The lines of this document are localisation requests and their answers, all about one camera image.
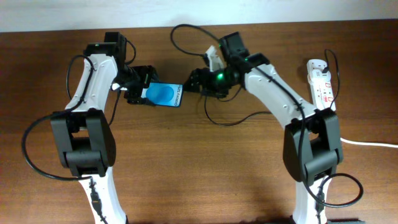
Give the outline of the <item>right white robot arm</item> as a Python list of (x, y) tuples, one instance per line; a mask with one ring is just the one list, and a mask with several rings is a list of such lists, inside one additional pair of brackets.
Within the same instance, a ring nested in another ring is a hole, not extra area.
[(205, 68), (192, 71), (186, 91), (225, 98), (240, 85), (274, 115), (284, 130), (283, 162), (295, 181), (296, 203), (291, 223), (327, 223), (327, 190), (343, 160), (340, 126), (331, 108), (307, 102), (281, 79), (263, 54), (250, 54), (239, 32), (219, 39), (222, 55), (211, 46)]

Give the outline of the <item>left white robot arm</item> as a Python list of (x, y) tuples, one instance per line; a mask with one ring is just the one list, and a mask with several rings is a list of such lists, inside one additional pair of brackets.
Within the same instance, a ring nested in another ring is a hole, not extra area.
[(128, 223), (113, 180), (116, 143), (104, 109), (110, 91), (124, 92), (128, 103), (152, 105), (141, 96), (159, 81), (151, 65), (132, 67), (126, 61), (129, 41), (119, 32), (106, 32), (104, 41), (83, 51), (84, 70), (66, 113), (50, 120), (62, 166), (84, 188), (95, 223)]

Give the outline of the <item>blue Galaxy smartphone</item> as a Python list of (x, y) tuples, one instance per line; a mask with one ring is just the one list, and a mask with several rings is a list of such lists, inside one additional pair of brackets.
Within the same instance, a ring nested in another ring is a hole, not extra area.
[(171, 83), (150, 83), (142, 90), (141, 97), (157, 106), (179, 107), (183, 96), (183, 85)]

